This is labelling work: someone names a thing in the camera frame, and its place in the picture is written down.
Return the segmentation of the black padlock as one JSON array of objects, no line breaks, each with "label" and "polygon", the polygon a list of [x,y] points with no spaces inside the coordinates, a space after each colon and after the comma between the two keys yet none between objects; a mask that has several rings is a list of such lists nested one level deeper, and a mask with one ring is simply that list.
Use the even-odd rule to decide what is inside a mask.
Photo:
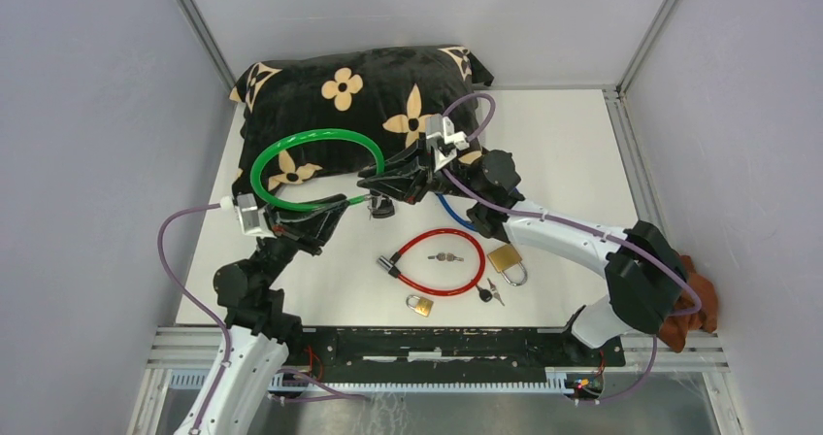
[{"label": "black padlock", "polygon": [[387,197],[374,195],[369,201],[370,217],[374,219],[386,219],[395,215],[395,205]]}]

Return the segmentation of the green cable lock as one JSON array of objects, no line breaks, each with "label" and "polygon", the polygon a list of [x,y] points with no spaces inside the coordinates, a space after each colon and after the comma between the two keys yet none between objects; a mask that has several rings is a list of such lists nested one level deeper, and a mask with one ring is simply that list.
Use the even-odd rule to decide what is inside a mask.
[{"label": "green cable lock", "polygon": [[363,134],[339,128],[323,128],[304,131],[285,137],[273,143],[271,146],[260,152],[260,154],[256,157],[251,166],[251,170],[249,171],[250,184],[254,194],[273,207],[302,209],[302,206],[300,206],[298,202],[289,202],[279,199],[268,189],[265,189],[262,184],[262,173],[268,163],[282,151],[287,151],[294,147],[319,141],[350,142],[365,148],[374,158],[375,164],[378,166],[378,171],[383,169],[383,164],[386,161],[378,144]]}]

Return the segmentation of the blue cable lock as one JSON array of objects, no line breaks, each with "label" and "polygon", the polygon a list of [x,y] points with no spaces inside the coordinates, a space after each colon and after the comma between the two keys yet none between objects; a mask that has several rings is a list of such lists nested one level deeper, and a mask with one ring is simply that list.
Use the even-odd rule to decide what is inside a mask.
[{"label": "blue cable lock", "polygon": [[[478,196],[487,203],[508,210],[515,209],[518,203],[525,201],[525,196],[517,190],[509,194],[504,191],[495,194],[486,191],[480,192]],[[520,217],[517,215],[500,212],[480,202],[476,202],[473,207],[465,210],[463,215],[459,215],[443,195],[438,194],[438,198],[446,212],[458,224],[485,238],[506,242],[509,239],[508,229],[510,225],[513,222],[520,221]]]}]

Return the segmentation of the large brass padlock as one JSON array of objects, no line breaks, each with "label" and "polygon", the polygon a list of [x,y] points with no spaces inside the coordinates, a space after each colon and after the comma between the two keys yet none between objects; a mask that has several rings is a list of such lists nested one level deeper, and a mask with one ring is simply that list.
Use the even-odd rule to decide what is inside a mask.
[{"label": "large brass padlock", "polygon": [[528,270],[523,264],[519,251],[511,244],[505,244],[487,254],[494,270],[504,281],[514,287],[527,284]]}]

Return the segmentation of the small brass padlock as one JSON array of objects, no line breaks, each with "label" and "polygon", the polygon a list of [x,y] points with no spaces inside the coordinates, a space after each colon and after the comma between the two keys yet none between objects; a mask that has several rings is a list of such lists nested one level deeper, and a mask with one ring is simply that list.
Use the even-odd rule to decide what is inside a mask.
[{"label": "small brass padlock", "polygon": [[406,297],[405,304],[414,313],[428,318],[432,312],[434,301],[423,296],[409,295]]}]

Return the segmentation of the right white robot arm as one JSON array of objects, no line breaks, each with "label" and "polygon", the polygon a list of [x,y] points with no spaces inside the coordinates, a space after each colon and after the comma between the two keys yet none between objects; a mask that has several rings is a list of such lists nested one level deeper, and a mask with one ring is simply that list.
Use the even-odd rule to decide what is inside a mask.
[{"label": "right white robot arm", "polygon": [[467,215],[481,236],[547,251],[599,275],[607,294],[578,310],[560,340],[563,357],[574,365],[588,363],[613,337],[658,334],[687,286],[679,254],[656,225],[640,220],[621,228],[552,213],[518,190],[520,177],[506,151],[483,151],[470,164],[453,160],[436,169],[429,151],[408,149],[382,171],[372,165],[358,178],[358,186],[408,204],[428,193],[472,198]]}]

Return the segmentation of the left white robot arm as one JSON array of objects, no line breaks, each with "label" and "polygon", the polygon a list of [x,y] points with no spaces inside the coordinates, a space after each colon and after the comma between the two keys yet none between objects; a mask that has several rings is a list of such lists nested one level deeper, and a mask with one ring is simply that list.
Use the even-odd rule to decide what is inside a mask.
[{"label": "left white robot arm", "polygon": [[215,321],[221,341],[177,433],[247,433],[273,377],[284,364],[298,361],[306,348],[300,318],[284,311],[284,292],[272,285],[299,252],[321,254],[349,205],[342,194],[317,200],[307,212],[261,208],[251,194],[226,196],[212,205],[232,212],[242,232],[255,236],[256,248],[250,257],[214,273],[223,317],[184,293]]}]

